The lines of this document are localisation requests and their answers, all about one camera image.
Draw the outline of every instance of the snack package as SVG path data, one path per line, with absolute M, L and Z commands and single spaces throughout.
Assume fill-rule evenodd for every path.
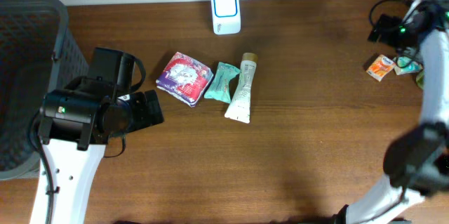
M 156 80 L 157 88 L 194 107 L 213 78 L 209 67 L 177 52 Z
M 229 104 L 231 102 L 229 82 L 239 73 L 240 70 L 237 67 L 219 62 L 215 78 L 206 91 L 206 94 L 204 94 L 204 98 L 213 98 Z
M 392 71 L 394 68 L 394 61 L 388 59 L 385 55 L 379 55 L 372 65 L 366 70 L 370 76 L 374 77 L 376 80 L 381 81 L 388 72 Z
M 394 65 L 394 71 L 395 71 L 396 75 L 417 73 L 422 70 L 421 64 L 419 64 L 417 62 L 410 62 L 411 60 L 412 59 L 405 57 L 405 56 L 399 57 L 398 60 L 396 61 L 396 65 Z

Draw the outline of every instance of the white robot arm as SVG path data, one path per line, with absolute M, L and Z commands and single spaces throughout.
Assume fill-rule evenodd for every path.
M 389 223 L 426 197 L 448 189 L 447 170 L 442 170 L 445 162 L 438 163 L 446 158 L 442 155 L 449 143 L 447 3 L 447 0 L 414 0 L 401 24 L 401 29 L 409 29 L 417 39 L 424 64 L 421 126 L 391 145 L 384 161 L 386 174 L 364 198 L 347 207 L 341 223 Z
M 131 86 L 135 64 L 142 79 Z M 122 138 L 122 153 L 127 133 L 163 122 L 156 92 L 135 92 L 145 74 L 134 56 L 96 48 L 87 76 L 47 93 L 28 132 L 41 155 L 30 223 L 84 223 L 93 177 L 109 139 Z

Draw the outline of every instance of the wooden table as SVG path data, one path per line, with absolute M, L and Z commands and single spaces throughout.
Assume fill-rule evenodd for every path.
M 166 122 L 130 134 L 123 155 L 101 162 L 86 223 L 268 223 L 330 216 L 362 197 L 389 143 L 416 125 L 422 99 L 410 75 L 379 83 L 363 70 L 375 53 L 394 52 L 366 41 L 376 1 L 242 1 L 241 32 L 223 37 L 212 32 L 208 2 L 69 7 L 88 58 L 105 46 L 142 59 L 143 91 L 156 88 L 176 51 L 214 71 L 259 55 L 250 124 L 225 119 L 225 103 L 190 108 L 158 90 Z M 107 152 L 119 150 L 117 141 Z M 0 183 L 0 223 L 29 221 L 36 184 Z M 404 216 L 444 223 L 448 199 Z

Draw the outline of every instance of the teal packet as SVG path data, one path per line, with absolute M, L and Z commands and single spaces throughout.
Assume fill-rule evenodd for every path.
M 219 62 L 215 78 L 204 94 L 204 98 L 213 98 L 225 103 L 231 102 L 231 94 L 229 94 L 229 82 L 240 73 L 240 70 L 227 63 Z
M 396 75 L 417 73 L 422 70 L 421 64 L 414 62 L 412 59 L 405 56 L 394 58 L 393 61 L 396 62 L 396 65 L 394 66 Z

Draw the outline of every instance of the tube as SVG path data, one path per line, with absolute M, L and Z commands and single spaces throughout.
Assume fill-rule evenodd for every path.
M 253 82 L 257 55 L 244 53 L 240 64 L 239 85 L 224 116 L 243 123 L 250 123 L 251 84 Z

